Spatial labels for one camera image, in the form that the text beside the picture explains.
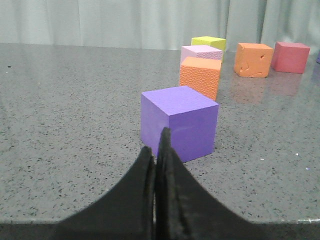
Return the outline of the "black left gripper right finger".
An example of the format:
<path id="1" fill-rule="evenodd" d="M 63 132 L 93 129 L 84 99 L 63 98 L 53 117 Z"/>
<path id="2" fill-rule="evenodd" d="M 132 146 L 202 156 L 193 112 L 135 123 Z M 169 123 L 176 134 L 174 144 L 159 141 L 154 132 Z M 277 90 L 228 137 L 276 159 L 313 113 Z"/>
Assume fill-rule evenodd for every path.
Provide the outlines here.
<path id="1" fill-rule="evenodd" d="M 165 127 L 159 141 L 156 179 L 157 240 L 260 240 L 262 230 L 212 197 L 171 146 Z"/>

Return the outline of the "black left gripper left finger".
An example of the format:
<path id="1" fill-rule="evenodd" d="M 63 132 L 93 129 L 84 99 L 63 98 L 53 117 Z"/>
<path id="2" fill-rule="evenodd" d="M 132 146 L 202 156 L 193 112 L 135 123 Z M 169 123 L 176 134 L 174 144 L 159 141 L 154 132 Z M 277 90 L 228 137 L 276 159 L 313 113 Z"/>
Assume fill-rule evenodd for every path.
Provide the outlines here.
<path id="1" fill-rule="evenodd" d="M 55 240 L 151 240 L 155 164 L 144 146 L 126 175 L 107 194 L 60 222 Z"/>

